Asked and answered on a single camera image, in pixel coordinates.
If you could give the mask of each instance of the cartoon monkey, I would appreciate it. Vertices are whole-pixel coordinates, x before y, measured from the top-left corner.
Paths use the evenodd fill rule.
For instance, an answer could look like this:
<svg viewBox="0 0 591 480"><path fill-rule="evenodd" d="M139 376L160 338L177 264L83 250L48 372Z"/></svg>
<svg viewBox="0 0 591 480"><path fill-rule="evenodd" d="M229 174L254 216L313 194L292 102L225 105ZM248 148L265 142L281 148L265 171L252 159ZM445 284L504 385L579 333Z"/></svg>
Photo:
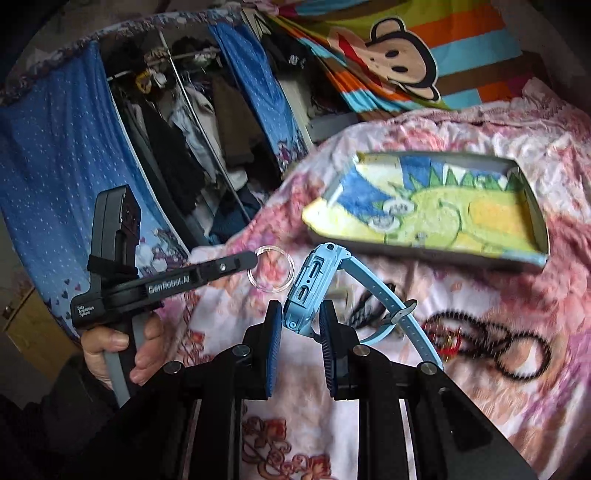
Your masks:
<svg viewBox="0 0 591 480"><path fill-rule="evenodd" d="M386 80L419 98L437 102L435 87L437 64L430 50L414 33L406 30L402 19L384 18L371 29L365 43L347 28L330 29L330 46L353 62L370 81L382 86Z"/></svg>

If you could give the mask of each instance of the bedsheet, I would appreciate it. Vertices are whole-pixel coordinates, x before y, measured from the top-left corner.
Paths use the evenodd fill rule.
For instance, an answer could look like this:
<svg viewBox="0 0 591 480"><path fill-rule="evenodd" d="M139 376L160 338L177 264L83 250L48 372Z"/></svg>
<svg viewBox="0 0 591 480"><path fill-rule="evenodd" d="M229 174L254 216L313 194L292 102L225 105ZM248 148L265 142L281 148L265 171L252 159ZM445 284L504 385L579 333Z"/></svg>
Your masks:
<svg viewBox="0 0 591 480"><path fill-rule="evenodd" d="M288 251L299 269L315 246L301 211L356 151L471 151L514 158L528 177L550 231L550 260L540 275L466 271L379 256L359 258L400 294L418 300L417 319L459 309L512 329L533 330L553 349L549 369L520 383L486 361L456 358L446 372L547 479L573 452L588 447L591 420L591 120L537 79L523 97L461 112L420 110L387 121L354 125L326 141L286 178L250 225L226 245L201 247L200 262L261 245ZM263 262L268 280L280 264ZM352 278L356 301L363 288ZM176 336L169 357L186 365L212 359L239 343L245 329L263 321L271 299L245 274L172 297L160 315ZM369 330L360 331L360 337ZM397 362L416 365L406 338L390 335L376 346ZM515 350L510 365L528 352ZM314 340L282 333L275 393L246 402L243 423L245 479L356 478L358 406L335 402L324 380Z"/></svg>

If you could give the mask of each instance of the hand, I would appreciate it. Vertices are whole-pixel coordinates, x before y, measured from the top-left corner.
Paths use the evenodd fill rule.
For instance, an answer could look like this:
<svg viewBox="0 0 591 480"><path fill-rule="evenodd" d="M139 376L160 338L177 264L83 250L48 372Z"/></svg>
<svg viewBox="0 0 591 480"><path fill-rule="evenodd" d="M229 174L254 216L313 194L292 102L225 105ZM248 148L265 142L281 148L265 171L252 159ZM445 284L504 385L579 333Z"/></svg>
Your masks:
<svg viewBox="0 0 591 480"><path fill-rule="evenodd" d="M166 360L168 339L160 317L153 313L144 327L145 342L135 355L135 368L129 373L133 383L145 384ZM82 350L90 373L113 389L103 356L104 351L120 352L129 345L129 337L117 330L98 326L82 334Z"/></svg>

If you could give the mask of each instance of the metal pole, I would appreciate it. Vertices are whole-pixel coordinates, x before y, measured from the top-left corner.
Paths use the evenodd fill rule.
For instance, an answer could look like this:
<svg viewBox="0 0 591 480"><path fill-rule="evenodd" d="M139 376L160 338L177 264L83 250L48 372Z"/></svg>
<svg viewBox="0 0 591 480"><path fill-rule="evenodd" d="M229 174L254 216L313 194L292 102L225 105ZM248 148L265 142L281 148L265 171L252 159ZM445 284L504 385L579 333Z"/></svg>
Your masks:
<svg viewBox="0 0 591 480"><path fill-rule="evenodd" d="M181 94L183 96L183 100L187 104L187 107L189 109L189 113L191 114L191 117L193 117L193 121L195 122L195 124L197 125L203 138L205 139L205 143L207 144L207 149L211 152L213 159L216 161L217 167L218 167L219 171L222 173L222 177L224 178L224 181L226 182L226 184L228 185L228 188L230 189L230 191L234 195L234 198L238 202L238 206L240 207L240 210L242 211L242 214L244 215L245 220L248 223L250 223L251 218L248 216L248 213L246 212L246 209L244 208L244 205L243 205L242 201L240 200L238 193L236 192L236 190L234 189L234 186L232 185L232 181L230 180L230 177L228 177L228 172L226 171L226 168L224 167L222 160L220 160L220 158L217 156L217 153L216 153L215 149L213 148L212 143L209 141L209 138L207 137L207 134L205 133L205 130L203 129L203 126L201 125L201 122L199 121L199 117L197 116L197 114L195 113L195 110L193 109L193 104L191 103L191 99L189 98L189 95L187 94L187 91L184 88L183 81L181 80L181 77L178 74L177 66L174 64L173 56L171 55L170 50L168 49L168 44L166 43L166 39L164 38L164 35L162 34L161 30L158 30L158 35L160 36L160 41L162 42L162 46L166 50L166 54L168 55L168 60L170 61L170 65L173 68L174 77L177 79L177 83L181 87Z"/></svg>

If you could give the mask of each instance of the dark bag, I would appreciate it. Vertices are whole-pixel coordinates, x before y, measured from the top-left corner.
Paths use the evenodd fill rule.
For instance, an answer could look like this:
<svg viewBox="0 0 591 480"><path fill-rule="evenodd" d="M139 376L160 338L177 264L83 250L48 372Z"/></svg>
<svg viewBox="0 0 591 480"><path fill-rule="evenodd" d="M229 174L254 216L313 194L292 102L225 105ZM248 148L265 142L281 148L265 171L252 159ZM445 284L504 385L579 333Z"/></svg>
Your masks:
<svg viewBox="0 0 591 480"><path fill-rule="evenodd" d="M261 28L261 45L265 49L273 74L303 70L311 55L310 50L274 22L270 22L274 24L271 26L258 15L255 15L255 20L259 27L265 27L269 31L266 33Z"/></svg>

